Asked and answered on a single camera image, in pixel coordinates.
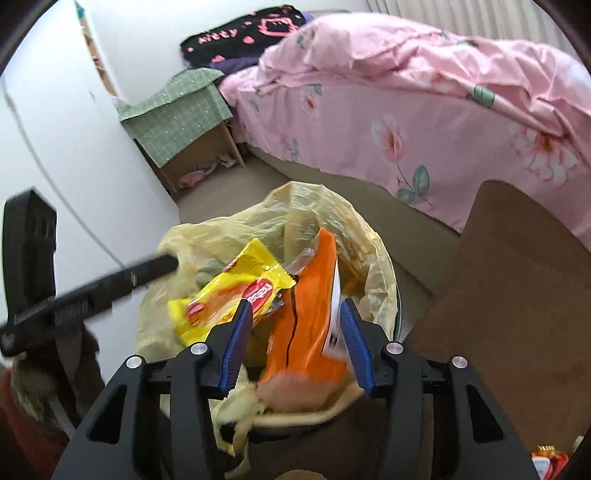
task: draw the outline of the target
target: green tablecloth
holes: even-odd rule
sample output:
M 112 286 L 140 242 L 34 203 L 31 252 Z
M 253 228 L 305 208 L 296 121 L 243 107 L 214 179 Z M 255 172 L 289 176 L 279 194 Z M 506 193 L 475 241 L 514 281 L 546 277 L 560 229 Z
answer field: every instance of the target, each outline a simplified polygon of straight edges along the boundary
M 212 69 L 183 70 L 143 102 L 119 111 L 119 120 L 158 167 L 231 118 L 212 82 L 223 76 Z

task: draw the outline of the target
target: metal bolt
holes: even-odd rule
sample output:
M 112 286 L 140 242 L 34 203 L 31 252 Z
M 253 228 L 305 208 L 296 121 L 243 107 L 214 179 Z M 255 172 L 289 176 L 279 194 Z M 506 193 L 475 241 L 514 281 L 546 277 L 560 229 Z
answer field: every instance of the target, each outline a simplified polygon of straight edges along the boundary
M 195 343 L 191 345 L 191 353 L 193 355 L 203 355 L 207 352 L 207 345 L 203 342 Z
M 455 356 L 452 359 L 452 363 L 455 367 L 458 367 L 458 368 L 466 368 L 468 366 L 468 360 L 466 360 L 462 356 Z
M 138 368 L 141 364 L 142 359 L 139 356 L 130 356 L 125 362 L 128 368 Z
M 386 345 L 386 350 L 391 353 L 392 355 L 399 355 L 404 352 L 404 347 L 401 343 L 398 342 L 390 342 Z

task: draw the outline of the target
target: white wall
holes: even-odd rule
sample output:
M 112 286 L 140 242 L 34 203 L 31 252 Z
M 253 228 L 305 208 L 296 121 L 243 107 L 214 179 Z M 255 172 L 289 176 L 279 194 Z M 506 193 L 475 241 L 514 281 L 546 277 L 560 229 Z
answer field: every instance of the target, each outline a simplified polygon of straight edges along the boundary
M 57 292 L 153 254 L 179 222 L 178 210 L 119 124 L 72 0 L 58 1 L 36 23 L 2 81 L 18 116 L 0 90 L 0 211 L 8 197 L 30 187 L 56 208 Z M 2 322 L 1 277 L 0 288 Z M 90 324 L 106 380 L 135 352 L 140 300 L 141 294 L 125 299 L 112 318 Z
M 187 37 L 261 8 L 272 0 L 81 0 L 100 56 L 120 97 L 138 103 L 183 68 Z M 300 10 L 369 11 L 366 0 L 294 0 Z

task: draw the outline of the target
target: pink blanket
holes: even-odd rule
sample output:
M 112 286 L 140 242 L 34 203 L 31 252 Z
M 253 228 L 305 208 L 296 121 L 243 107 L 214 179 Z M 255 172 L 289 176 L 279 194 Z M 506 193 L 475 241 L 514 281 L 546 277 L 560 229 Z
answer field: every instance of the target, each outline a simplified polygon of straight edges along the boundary
M 591 77 L 552 47 L 331 15 L 220 91 L 237 140 L 278 158 L 378 184 L 459 232 L 481 182 L 505 180 L 591 248 Z

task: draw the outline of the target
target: orange package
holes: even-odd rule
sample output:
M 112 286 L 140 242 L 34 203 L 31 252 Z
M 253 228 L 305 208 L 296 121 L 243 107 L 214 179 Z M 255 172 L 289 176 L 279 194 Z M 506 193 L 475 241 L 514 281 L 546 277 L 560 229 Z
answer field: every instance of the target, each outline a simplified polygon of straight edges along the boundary
M 317 250 L 273 316 L 267 367 L 257 393 L 275 411 L 318 410 L 345 379 L 348 353 L 339 323 L 340 278 L 334 236 Z

